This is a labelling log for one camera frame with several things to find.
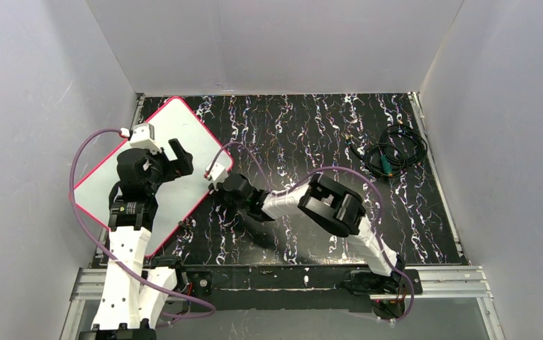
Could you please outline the pink framed whiteboard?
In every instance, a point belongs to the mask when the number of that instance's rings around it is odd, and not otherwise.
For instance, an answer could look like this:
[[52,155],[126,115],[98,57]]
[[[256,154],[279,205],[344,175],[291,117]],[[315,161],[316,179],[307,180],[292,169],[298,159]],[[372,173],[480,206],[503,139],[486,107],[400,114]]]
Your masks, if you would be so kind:
[[188,104],[179,97],[165,102],[74,186],[77,207],[106,227],[113,187],[130,202],[154,197],[146,256],[154,256],[170,240],[179,221],[188,217],[208,195],[205,171],[212,161],[226,169],[234,161]]

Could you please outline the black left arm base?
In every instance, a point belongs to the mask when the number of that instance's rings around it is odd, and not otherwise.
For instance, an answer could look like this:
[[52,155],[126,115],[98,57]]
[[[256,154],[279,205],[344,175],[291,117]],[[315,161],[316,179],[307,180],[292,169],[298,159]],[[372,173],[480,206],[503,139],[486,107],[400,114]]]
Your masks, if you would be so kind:
[[195,298],[208,297],[212,293],[213,273],[209,270],[187,266],[180,256],[173,254],[158,256],[151,260],[151,269],[159,267],[176,270],[178,288],[175,290],[178,293]]

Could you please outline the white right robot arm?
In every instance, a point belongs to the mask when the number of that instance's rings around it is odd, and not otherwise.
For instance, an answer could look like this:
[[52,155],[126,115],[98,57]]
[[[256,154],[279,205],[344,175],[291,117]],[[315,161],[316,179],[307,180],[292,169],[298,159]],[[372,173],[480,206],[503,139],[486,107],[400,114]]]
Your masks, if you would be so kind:
[[206,174],[211,193],[219,193],[230,206],[258,222],[302,214],[329,234],[345,238],[363,258],[370,271],[398,282],[403,272],[398,254],[376,236],[362,197],[323,174],[284,191],[254,187],[242,174]]

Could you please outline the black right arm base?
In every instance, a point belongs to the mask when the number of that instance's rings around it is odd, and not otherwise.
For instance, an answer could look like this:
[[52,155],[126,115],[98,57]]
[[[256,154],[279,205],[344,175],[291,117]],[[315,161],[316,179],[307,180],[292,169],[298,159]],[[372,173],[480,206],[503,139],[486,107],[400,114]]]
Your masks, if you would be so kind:
[[405,270],[405,274],[411,284],[398,273],[380,276],[369,269],[355,269],[343,275],[339,287],[351,295],[369,297],[372,312],[380,319],[397,320],[408,310],[406,300],[423,293],[419,273]]

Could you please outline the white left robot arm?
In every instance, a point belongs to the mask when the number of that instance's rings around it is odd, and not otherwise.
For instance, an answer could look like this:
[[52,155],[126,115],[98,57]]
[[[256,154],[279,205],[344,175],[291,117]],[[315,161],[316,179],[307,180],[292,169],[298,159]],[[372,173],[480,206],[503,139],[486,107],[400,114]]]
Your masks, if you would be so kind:
[[173,263],[144,275],[144,257],[163,183],[193,173],[192,155],[176,139],[171,160],[162,147],[131,147],[117,157],[119,194],[109,206],[108,258],[99,308],[80,339],[156,339],[155,327],[178,275]]

